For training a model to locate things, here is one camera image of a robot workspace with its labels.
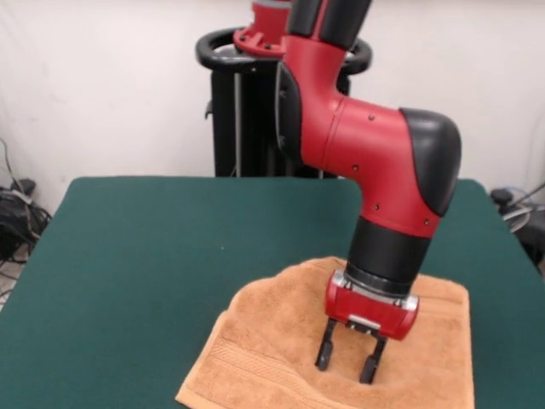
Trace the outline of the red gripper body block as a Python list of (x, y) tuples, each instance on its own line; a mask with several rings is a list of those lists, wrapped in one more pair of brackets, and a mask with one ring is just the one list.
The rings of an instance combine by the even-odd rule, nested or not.
[(380, 337), (403, 340), (419, 312), (420, 298), (386, 297), (367, 291), (348, 280), (345, 274), (332, 274), (325, 291), (325, 313), (344, 325), (354, 324), (376, 331)]

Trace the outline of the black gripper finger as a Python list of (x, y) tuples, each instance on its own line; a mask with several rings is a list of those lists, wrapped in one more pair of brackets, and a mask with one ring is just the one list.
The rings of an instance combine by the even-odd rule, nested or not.
[(326, 327), (324, 329), (324, 334), (322, 336), (322, 340), (319, 346), (318, 355), (314, 363), (314, 365), (320, 371), (326, 371), (329, 366), (330, 358), (333, 353), (332, 338), (336, 328), (336, 324), (336, 320), (328, 318)]
[(373, 384), (376, 371), (380, 365), (384, 348), (386, 347), (387, 339), (385, 337), (376, 337), (376, 346), (372, 354), (370, 354), (364, 363), (363, 370), (359, 376), (359, 382), (362, 384)]

